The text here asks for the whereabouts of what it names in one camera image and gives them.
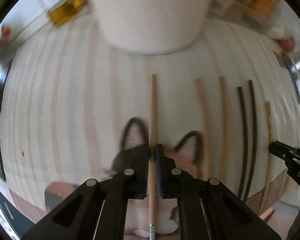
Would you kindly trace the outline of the light wooden chopstick silver tip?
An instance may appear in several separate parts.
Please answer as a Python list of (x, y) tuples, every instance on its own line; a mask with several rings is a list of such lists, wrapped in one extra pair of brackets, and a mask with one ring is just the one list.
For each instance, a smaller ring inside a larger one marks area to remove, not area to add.
[(149, 165), (148, 165), (148, 185), (149, 185), (149, 239), (155, 239), (156, 224), (156, 197), (157, 197), (157, 175), (155, 163), (155, 143), (156, 143), (156, 76), (151, 75), (150, 108), (149, 108)]

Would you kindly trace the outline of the pale speckled chopstick gold bands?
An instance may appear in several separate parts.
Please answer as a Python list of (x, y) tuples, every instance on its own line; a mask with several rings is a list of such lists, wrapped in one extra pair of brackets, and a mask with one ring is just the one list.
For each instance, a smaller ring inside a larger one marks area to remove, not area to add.
[[(266, 101), (265, 103), (266, 108), (266, 115), (267, 115), (267, 128), (268, 128), (268, 145), (273, 142), (273, 123), (272, 123), (272, 112), (271, 112), (271, 105), (269, 101)], [(267, 200), (267, 195), (270, 187), (270, 180), (271, 180), (271, 174), (272, 174), (272, 162), (273, 158), (272, 155), (267, 152), (268, 154), (268, 164), (267, 164), (267, 175), (266, 175), (266, 182), (264, 186), (264, 191), (262, 194), (261, 203), (258, 209), (258, 215), (262, 215), (263, 209)]]

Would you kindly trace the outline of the dark black chopstick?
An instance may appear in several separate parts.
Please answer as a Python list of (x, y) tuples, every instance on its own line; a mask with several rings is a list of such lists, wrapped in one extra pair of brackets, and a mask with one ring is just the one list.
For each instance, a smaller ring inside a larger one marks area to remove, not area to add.
[(252, 118), (253, 118), (253, 141), (252, 141), (252, 153), (251, 153), (249, 176), (248, 176), (247, 188), (245, 191), (243, 202), (246, 202), (248, 200), (252, 181), (253, 181), (256, 156), (257, 156), (257, 139), (258, 139), (255, 89), (254, 89), (254, 84), (253, 84), (252, 80), (249, 80), (248, 83), (249, 83), (249, 93), (250, 93), (250, 99), (251, 99), (251, 110), (252, 110)]

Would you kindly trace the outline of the tan wooden chopstick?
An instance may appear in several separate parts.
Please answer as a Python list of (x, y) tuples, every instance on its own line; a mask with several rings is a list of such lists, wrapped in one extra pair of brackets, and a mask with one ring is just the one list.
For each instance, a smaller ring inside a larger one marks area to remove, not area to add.
[(209, 129), (209, 119), (206, 107), (205, 93), (200, 78), (194, 81), (198, 105), (200, 107), (200, 114), (203, 124), (203, 160), (202, 160), (202, 178), (208, 180), (210, 175), (210, 129)]

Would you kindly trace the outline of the amber wooden chopstick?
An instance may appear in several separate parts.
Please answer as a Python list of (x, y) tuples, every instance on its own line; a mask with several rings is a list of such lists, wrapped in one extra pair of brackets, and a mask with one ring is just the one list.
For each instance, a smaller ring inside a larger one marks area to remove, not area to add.
[(221, 89), (221, 104), (222, 104), (222, 149), (219, 160), (219, 179), (225, 182), (226, 165), (228, 159), (228, 96), (227, 86), (224, 76), (219, 77), (219, 85)]

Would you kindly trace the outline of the striped cat face placemat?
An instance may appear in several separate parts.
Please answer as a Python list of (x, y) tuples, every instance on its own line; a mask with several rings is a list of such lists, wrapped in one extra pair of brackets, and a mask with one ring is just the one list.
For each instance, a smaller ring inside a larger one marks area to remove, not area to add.
[[(129, 164), (128, 150), (146, 146), (150, 79), (156, 76), (156, 141), (180, 169), (202, 178), (203, 124), (194, 81), (202, 80), (210, 129), (210, 175), (219, 179), (222, 104), (228, 96), (228, 159), (225, 182), (235, 195), (242, 170), (242, 121), (237, 87), (243, 88), (248, 126), (247, 188), (253, 141), (249, 80), (258, 125), (253, 181), (245, 202), (256, 214), (268, 164), (265, 103), (270, 102), (273, 140), (300, 146), (300, 102), (283, 43), (293, 43), (270, 20), (247, 14), (237, 21), (209, 18), (187, 48), (162, 54), (127, 53), (107, 44), (85, 15), (60, 28), (45, 27), (18, 50), (3, 93), (0, 139), (6, 183), (17, 209), (36, 223), (90, 178), (104, 181)], [(263, 213), (283, 195), (284, 163), (273, 157)]]

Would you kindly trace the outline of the white cylindrical utensil holder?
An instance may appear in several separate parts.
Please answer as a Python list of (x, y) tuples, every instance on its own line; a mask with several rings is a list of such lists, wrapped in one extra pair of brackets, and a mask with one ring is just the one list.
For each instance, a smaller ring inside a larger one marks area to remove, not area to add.
[(211, 0), (90, 0), (104, 39), (138, 54), (164, 54), (191, 44)]

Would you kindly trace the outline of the orange capped bottle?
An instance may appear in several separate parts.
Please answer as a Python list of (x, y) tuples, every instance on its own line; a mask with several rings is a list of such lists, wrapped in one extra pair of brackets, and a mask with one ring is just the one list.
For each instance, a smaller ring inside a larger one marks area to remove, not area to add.
[(9, 35), (11, 33), (11, 28), (9, 25), (3, 25), (1, 27), (0, 45), (5, 46), (8, 44)]

